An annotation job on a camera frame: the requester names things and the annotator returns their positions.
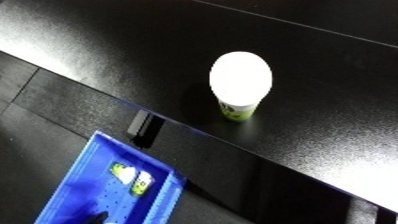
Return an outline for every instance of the black table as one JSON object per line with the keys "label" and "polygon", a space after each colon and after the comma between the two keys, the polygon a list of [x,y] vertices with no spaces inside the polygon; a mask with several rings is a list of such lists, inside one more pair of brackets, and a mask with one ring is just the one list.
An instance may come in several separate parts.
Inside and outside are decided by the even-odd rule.
{"label": "black table", "polygon": [[[394,32],[367,40],[372,26],[347,35],[190,1],[8,0],[0,21],[1,51],[398,211]],[[208,87],[212,63],[236,50],[274,74],[241,124]]]}

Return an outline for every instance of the blue tray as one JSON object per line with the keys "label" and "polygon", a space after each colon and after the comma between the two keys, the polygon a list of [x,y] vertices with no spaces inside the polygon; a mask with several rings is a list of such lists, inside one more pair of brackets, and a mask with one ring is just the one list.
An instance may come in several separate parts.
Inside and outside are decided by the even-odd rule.
{"label": "blue tray", "polygon": [[[115,162],[148,172],[155,181],[135,196],[132,184],[111,174]],[[167,165],[97,131],[35,223],[87,223],[104,211],[109,214],[104,223],[166,223],[185,181]]]}

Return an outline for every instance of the cup lid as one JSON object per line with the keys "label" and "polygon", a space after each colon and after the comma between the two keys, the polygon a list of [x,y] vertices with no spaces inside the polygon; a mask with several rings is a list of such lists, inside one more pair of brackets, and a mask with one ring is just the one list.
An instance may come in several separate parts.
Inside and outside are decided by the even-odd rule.
{"label": "cup lid", "polygon": [[210,71],[210,87],[217,98],[235,106],[257,104],[270,91],[272,72],[259,56],[243,51],[222,55]]}

